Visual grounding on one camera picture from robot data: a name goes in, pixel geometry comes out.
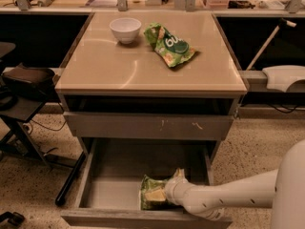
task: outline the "floor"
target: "floor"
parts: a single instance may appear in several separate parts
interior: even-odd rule
[[[304,109],[283,114],[274,109],[242,108],[213,162],[215,183],[276,169],[292,145],[305,138],[304,115]],[[56,105],[44,108],[34,120],[53,129],[60,129],[64,123]],[[30,129],[32,138],[42,150],[58,147],[55,152],[69,157],[77,157],[81,152],[67,125],[56,132],[32,122]],[[0,123],[0,135],[6,130]],[[54,204],[69,171],[66,168],[49,170],[40,162],[4,156],[0,161],[0,213],[10,211],[24,215],[26,220],[20,228],[73,228],[60,213],[73,207],[81,172],[67,194],[66,204],[63,207]],[[271,221],[271,209],[230,208],[225,210],[225,215],[233,219],[230,229],[264,229],[269,228]],[[14,227],[3,221],[0,228]]]

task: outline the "chip bag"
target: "chip bag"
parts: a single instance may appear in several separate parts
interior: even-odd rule
[[[195,54],[195,49],[190,47],[186,41],[170,34],[159,23],[151,23],[145,29],[144,35],[170,68],[188,61]]]

